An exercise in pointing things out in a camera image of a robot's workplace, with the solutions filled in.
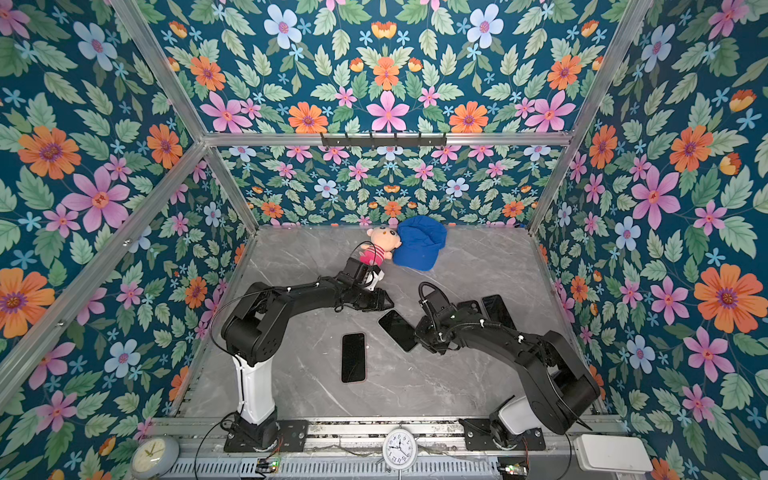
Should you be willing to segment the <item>blue-edged smartphone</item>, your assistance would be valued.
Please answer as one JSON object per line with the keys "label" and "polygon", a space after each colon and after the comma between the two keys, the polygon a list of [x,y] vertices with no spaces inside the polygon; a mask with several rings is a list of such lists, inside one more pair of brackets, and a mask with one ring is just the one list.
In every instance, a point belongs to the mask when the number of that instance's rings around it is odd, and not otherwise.
{"label": "blue-edged smartphone", "polygon": [[378,324],[404,352],[410,352],[417,346],[414,327],[396,310],[388,311],[378,320]]}

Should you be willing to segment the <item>purple-edged smartphone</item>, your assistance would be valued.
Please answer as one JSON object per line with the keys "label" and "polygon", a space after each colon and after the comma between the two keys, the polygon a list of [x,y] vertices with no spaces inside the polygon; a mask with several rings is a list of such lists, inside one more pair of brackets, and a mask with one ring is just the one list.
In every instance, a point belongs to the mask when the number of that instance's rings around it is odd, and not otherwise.
{"label": "purple-edged smartphone", "polygon": [[364,333],[344,335],[342,338],[341,381],[357,383],[366,379],[366,341]]}

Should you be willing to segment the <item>silver-edged black smartphone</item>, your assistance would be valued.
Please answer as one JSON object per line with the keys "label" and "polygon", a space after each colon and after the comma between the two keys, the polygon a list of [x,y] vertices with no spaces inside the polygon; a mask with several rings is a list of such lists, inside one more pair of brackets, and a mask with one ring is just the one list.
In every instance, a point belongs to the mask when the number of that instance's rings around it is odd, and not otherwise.
{"label": "silver-edged black smartphone", "polygon": [[490,320],[507,328],[516,329],[511,314],[509,313],[501,295],[494,294],[482,298],[482,304]]}

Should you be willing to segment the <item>black phone case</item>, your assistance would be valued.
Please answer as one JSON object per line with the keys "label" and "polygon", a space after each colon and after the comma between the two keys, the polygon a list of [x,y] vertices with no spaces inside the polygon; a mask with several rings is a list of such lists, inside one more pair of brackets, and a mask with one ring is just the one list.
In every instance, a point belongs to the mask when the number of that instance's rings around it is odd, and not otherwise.
{"label": "black phone case", "polygon": [[459,302],[457,304],[457,308],[459,310],[467,310],[471,314],[478,314],[478,315],[485,314],[482,305],[477,300],[466,300],[466,301]]}

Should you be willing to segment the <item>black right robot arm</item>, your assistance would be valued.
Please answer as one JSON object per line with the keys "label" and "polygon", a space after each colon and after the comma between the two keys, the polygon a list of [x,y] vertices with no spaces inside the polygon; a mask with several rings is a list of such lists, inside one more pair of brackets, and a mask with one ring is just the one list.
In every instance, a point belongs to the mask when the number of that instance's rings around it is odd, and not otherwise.
{"label": "black right robot arm", "polygon": [[592,432],[582,419],[600,399],[600,387],[560,333],[524,333],[476,309],[458,306],[436,285],[418,286],[424,316],[419,343],[433,354],[473,349],[512,367],[523,394],[511,397],[489,416],[485,429],[494,444],[510,449],[538,430],[566,435],[574,425]]}

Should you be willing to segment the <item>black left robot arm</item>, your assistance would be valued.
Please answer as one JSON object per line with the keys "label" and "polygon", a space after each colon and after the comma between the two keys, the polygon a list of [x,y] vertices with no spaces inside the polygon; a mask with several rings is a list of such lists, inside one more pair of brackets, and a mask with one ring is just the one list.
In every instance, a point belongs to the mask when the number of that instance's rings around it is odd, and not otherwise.
{"label": "black left robot arm", "polygon": [[281,425],[272,393],[272,359],[283,343],[289,321],[318,309],[339,313],[345,308],[383,312],[394,307],[388,293],[378,286],[383,272],[349,258],[334,276],[294,286],[253,283],[239,299],[221,327],[224,351],[233,360],[238,387],[237,407],[227,428],[224,451],[255,453],[301,451],[298,435],[306,421]]}

